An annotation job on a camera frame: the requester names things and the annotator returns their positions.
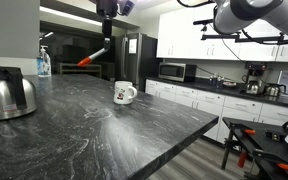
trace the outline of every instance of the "stainless steel refrigerator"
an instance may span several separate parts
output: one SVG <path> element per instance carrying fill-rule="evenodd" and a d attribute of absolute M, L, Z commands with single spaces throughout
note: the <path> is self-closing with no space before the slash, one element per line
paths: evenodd
<path fill-rule="evenodd" d="M 140 91 L 145 90 L 145 79 L 158 76 L 156 58 L 157 39 L 142 33 L 127 34 L 115 41 L 115 80 L 130 81 Z"/>

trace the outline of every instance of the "white mug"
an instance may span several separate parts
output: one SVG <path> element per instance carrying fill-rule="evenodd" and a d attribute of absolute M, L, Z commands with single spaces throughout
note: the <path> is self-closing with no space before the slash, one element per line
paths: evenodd
<path fill-rule="evenodd" d="M 128 81 L 115 82 L 114 102 L 116 104 L 131 104 L 137 96 L 137 90 Z"/>

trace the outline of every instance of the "kitchen island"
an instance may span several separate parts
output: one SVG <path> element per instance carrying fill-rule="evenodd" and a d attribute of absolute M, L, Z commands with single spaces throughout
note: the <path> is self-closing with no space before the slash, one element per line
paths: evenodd
<path fill-rule="evenodd" d="M 0 179 L 145 179 L 218 122 L 145 93 L 114 104 L 87 75 L 26 78 L 38 109 L 0 121 Z"/>

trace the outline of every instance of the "floor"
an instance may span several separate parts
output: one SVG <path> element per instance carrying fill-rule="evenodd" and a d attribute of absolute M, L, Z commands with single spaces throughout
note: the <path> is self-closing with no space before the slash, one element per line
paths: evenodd
<path fill-rule="evenodd" d="M 221 170 L 223 155 L 223 148 L 198 139 L 152 174 L 148 180 L 234 180 L 244 179 L 244 171 L 250 172 L 252 163 L 246 161 L 244 168 L 239 168 L 239 157 L 232 153 L 229 155 L 226 170 Z"/>

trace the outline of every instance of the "cabinet handle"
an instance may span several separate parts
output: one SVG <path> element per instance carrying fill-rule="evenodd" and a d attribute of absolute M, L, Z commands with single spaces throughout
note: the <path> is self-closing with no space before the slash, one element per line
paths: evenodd
<path fill-rule="evenodd" d="M 239 104 L 239 103 L 236 103 L 236 106 L 247 107 L 247 105 L 245 105 L 245 104 Z"/>
<path fill-rule="evenodd" d="M 282 47 L 281 56 L 283 56 L 283 53 L 284 53 L 284 46 Z"/>
<path fill-rule="evenodd" d="M 272 54 L 271 54 L 271 56 L 273 56 L 274 50 L 275 50 L 275 46 L 274 46 L 273 49 L 272 49 Z"/>
<path fill-rule="evenodd" d="M 206 99 L 214 100 L 212 97 L 205 96 Z"/>
<path fill-rule="evenodd" d="M 278 115 L 280 115 L 280 116 L 285 116 L 285 117 L 288 117 L 288 115 L 287 114 L 283 114 L 283 113 L 277 113 Z"/>

